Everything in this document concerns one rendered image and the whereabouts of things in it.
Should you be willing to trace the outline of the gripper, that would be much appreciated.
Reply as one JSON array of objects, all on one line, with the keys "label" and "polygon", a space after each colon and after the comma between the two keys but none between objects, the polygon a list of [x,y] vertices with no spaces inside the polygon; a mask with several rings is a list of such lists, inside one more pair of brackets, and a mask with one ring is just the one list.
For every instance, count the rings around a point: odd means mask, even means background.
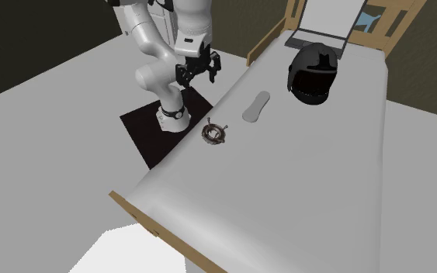
[{"label": "gripper", "polygon": [[182,87],[188,88],[195,75],[206,70],[209,72],[210,82],[214,83],[217,72],[221,70],[221,59],[216,51],[210,52],[209,44],[201,44],[198,57],[186,57],[186,64],[176,64],[175,80]]}]

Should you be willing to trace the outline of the grey oblong remote control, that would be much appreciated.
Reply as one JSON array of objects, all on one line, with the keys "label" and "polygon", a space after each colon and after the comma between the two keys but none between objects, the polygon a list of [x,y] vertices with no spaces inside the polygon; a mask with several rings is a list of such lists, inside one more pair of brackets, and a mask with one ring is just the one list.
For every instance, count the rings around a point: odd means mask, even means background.
[{"label": "grey oblong remote control", "polygon": [[261,111],[270,100],[270,93],[260,91],[254,98],[249,107],[242,113],[242,119],[248,123],[255,123],[261,114]]}]

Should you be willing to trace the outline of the black robot stand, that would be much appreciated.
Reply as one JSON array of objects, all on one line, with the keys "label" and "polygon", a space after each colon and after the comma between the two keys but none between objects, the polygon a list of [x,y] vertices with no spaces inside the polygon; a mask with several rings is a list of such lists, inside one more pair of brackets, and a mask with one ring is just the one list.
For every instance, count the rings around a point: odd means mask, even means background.
[{"label": "black robot stand", "polygon": [[186,134],[213,108],[193,87],[182,90],[191,115],[189,126],[179,133],[163,132],[156,113],[161,103],[156,100],[120,117],[132,141],[149,169],[159,164]]}]

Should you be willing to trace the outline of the black helmet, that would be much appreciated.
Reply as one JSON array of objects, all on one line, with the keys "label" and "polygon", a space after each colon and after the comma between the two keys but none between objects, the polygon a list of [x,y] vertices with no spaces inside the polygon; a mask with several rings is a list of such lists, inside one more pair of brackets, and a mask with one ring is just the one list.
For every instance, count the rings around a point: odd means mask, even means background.
[{"label": "black helmet", "polygon": [[288,67],[287,90],[302,103],[320,105],[328,99],[337,73],[337,54],[323,43],[308,44]]}]

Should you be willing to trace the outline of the wooden bed with white mattress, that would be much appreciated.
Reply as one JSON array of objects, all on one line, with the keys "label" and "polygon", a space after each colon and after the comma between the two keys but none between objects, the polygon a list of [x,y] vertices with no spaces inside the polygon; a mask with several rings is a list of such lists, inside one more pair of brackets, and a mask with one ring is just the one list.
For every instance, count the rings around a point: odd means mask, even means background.
[{"label": "wooden bed with white mattress", "polygon": [[[426,0],[368,0],[315,106],[286,87],[304,2],[288,1],[247,71],[131,193],[111,193],[203,273],[380,273],[385,60]],[[245,122],[260,91],[270,100]],[[225,143],[203,140],[208,117]]]}]

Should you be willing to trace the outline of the open grey laptop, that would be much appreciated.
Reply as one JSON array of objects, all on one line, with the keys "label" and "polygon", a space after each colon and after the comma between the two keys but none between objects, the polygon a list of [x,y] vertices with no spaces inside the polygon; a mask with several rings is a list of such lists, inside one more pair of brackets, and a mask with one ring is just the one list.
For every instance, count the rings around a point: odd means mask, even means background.
[{"label": "open grey laptop", "polygon": [[301,50],[312,43],[323,43],[340,59],[367,1],[305,0],[284,46]]}]

